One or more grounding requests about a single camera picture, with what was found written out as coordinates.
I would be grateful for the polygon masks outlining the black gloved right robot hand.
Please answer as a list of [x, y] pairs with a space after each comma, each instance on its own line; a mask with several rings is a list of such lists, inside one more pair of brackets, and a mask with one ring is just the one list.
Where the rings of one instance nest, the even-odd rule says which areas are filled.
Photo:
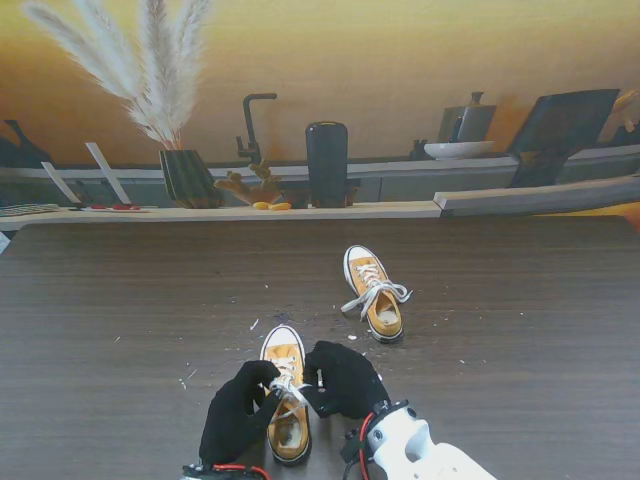
[[365, 419], [375, 405], [390, 402], [371, 362], [339, 343], [318, 341], [305, 355], [303, 378], [302, 394], [323, 419]]

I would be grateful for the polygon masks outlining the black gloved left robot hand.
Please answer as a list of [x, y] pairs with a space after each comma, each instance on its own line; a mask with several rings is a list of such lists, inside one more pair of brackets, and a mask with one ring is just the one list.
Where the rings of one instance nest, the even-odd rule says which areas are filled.
[[211, 400], [199, 447], [206, 467], [230, 464], [260, 440], [276, 412], [280, 398], [265, 388], [280, 376], [265, 360], [245, 362]]

